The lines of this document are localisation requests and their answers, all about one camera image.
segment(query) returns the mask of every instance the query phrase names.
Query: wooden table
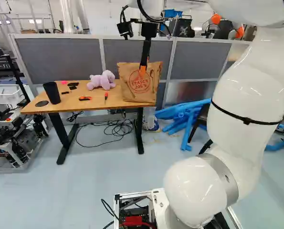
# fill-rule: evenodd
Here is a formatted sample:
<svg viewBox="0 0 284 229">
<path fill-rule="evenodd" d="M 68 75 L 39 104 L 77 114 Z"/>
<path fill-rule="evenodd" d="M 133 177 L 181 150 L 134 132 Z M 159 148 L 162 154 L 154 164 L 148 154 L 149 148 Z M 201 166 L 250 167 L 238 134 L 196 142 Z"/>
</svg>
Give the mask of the wooden table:
<svg viewBox="0 0 284 229">
<path fill-rule="evenodd" d="M 70 148 L 71 142 L 75 136 L 78 129 L 78 124 L 74 124 L 69 135 L 67 135 L 64 125 L 62 123 L 59 112 L 74 112 L 74 111 L 90 111 L 90 110 L 107 110 L 107 109 L 120 109 L 120 108 L 137 108 L 137 120 L 135 120 L 135 133 L 137 139 L 137 150 L 139 154 L 144 153 L 144 147 L 142 142 L 142 120 L 143 120 L 143 107 L 155 106 L 155 104 L 150 103 L 134 103 L 125 102 L 122 99 L 122 92 L 120 81 L 116 80 L 116 87 L 108 91 L 108 99 L 105 102 L 106 91 L 103 88 L 96 88 L 89 91 L 86 84 L 90 82 L 89 80 L 80 81 L 67 81 L 67 83 L 78 82 L 77 89 L 70 90 L 67 84 L 62 84 L 61 81 L 56 81 L 61 102 L 59 104 L 51 104 L 50 102 L 42 107 L 36 107 L 35 105 L 40 101 L 50 101 L 47 97 L 46 92 L 39 94 L 34 100 L 32 100 L 27 106 L 22 110 L 22 114 L 48 114 L 52 124 L 56 130 L 56 133 L 63 145 L 59 157 L 57 159 L 57 164 L 62 165 L 65 161 L 66 155 Z M 92 100 L 79 101 L 81 96 L 90 96 Z"/>
</svg>

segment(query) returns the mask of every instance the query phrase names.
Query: pink stuffed animal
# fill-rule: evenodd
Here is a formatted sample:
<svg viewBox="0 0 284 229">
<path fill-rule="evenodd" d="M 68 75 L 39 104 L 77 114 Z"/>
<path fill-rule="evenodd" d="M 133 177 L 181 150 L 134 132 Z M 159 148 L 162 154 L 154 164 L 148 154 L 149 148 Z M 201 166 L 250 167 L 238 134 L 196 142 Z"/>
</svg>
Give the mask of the pink stuffed animal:
<svg viewBox="0 0 284 229">
<path fill-rule="evenodd" d="M 115 75 L 109 70 L 105 70 L 102 75 L 90 75 L 91 81 L 86 86 L 90 91 L 99 86 L 108 91 L 110 88 L 116 87 L 114 79 Z"/>
</svg>

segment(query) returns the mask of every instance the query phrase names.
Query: trader joe's bag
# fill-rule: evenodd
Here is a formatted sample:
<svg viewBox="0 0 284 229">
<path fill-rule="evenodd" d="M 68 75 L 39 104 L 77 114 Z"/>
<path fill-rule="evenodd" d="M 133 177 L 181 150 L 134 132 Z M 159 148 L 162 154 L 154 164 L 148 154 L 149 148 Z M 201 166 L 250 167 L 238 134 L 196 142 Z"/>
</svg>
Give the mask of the trader joe's bag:
<svg viewBox="0 0 284 229">
<path fill-rule="evenodd" d="M 142 76 L 139 72 L 139 63 L 118 63 L 123 100 L 155 104 L 162 64 L 163 62 L 148 63 L 147 71 Z"/>
</svg>

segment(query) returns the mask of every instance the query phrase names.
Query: gray cubicle partition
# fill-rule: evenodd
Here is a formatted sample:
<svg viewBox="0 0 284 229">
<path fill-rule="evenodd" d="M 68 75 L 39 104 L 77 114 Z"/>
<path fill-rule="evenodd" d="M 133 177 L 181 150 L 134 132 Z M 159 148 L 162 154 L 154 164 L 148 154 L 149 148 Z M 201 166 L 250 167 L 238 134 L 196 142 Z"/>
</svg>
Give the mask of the gray cubicle partition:
<svg viewBox="0 0 284 229">
<path fill-rule="evenodd" d="M 116 64 L 140 62 L 143 47 L 140 38 L 124 41 L 80 34 L 13 34 L 11 39 L 32 86 L 88 79 L 105 69 L 118 78 Z M 213 39 L 154 39 L 150 61 L 163 61 L 157 108 L 211 97 L 227 64 L 236 61 L 248 45 Z"/>
<path fill-rule="evenodd" d="M 101 74 L 102 62 L 96 39 L 16 39 L 34 84 L 56 80 L 87 80 Z"/>
<path fill-rule="evenodd" d="M 168 63 L 171 54 L 172 41 L 152 41 L 150 50 L 150 62 L 163 61 L 161 80 L 167 78 Z M 143 49 L 143 41 L 124 41 L 104 39 L 106 68 L 119 78 L 117 63 L 140 62 Z"/>
<path fill-rule="evenodd" d="M 177 42 L 170 78 L 219 78 L 230 47 L 230 43 Z"/>
</svg>

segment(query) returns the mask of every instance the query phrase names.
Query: orange box cutter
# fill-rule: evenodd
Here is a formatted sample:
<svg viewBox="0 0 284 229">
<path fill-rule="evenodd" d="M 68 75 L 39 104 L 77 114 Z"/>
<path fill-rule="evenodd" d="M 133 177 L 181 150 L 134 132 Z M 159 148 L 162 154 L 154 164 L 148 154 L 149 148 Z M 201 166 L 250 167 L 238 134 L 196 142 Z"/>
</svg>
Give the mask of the orange box cutter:
<svg viewBox="0 0 284 229">
<path fill-rule="evenodd" d="M 79 101 L 84 101 L 84 100 L 92 100 L 92 97 L 90 96 L 80 96 Z"/>
</svg>

